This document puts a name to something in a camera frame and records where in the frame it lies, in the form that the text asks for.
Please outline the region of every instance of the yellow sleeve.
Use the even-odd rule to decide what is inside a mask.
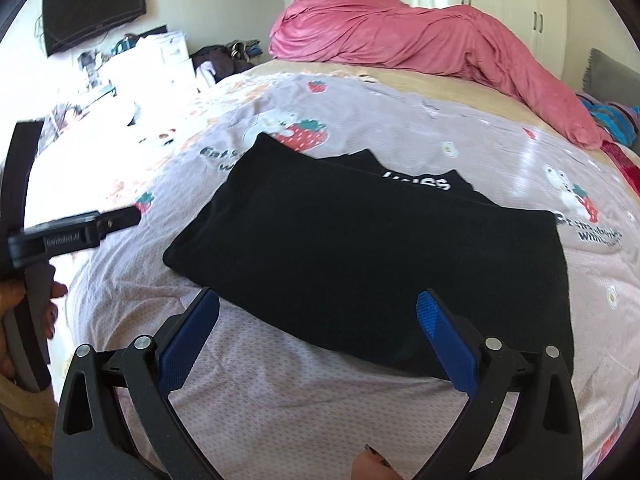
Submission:
[[[53,425],[58,409],[53,388],[32,394],[0,375],[0,409],[25,449],[51,475]]]

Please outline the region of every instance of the blue rubber pad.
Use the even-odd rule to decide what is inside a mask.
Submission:
[[[184,385],[219,314],[218,295],[208,290],[160,356],[158,389],[165,397]]]
[[[473,397],[478,390],[478,362],[433,296],[422,292],[416,304],[424,330],[453,387]]]

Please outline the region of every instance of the silver bolt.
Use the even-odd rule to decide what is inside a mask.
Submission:
[[[502,348],[502,341],[495,337],[488,337],[484,344],[489,350],[499,350]]]
[[[560,351],[553,345],[549,345],[548,347],[546,347],[545,352],[549,357],[552,357],[553,359],[560,356]]]
[[[91,351],[91,347],[89,345],[80,345],[76,350],[76,355],[78,357],[84,357]]]
[[[145,348],[148,348],[150,344],[151,344],[151,338],[148,335],[141,335],[138,339],[136,339],[136,342],[133,343],[133,345],[138,350],[144,350]]]

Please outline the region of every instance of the wall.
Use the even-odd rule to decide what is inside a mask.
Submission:
[[[77,92],[80,52],[108,52],[124,32],[144,32],[167,24],[187,33],[190,52],[234,39],[257,38],[268,46],[269,32],[284,0],[146,0],[147,14],[67,52],[47,57],[34,37],[42,0],[28,0],[0,43],[0,160],[6,154],[15,121],[47,114],[56,101]]]
[[[582,88],[592,48],[640,72],[640,51],[609,0],[568,0],[568,33],[562,81]]]

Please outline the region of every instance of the human hand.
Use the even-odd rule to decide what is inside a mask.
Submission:
[[[380,453],[365,446],[351,467],[351,480],[402,480]]]
[[[22,301],[25,293],[26,291],[22,282],[17,280],[5,280],[4,282],[0,282],[0,319],[5,313]],[[52,300],[62,298],[66,293],[67,289],[65,285],[53,282],[50,295]],[[44,335],[47,339],[53,339],[53,336],[56,333],[54,324],[57,318],[58,308],[53,302],[50,302],[49,306],[44,311]],[[2,324],[0,324],[0,374],[4,375],[9,380],[13,381],[15,379],[14,362],[11,361],[11,357],[7,351]]]

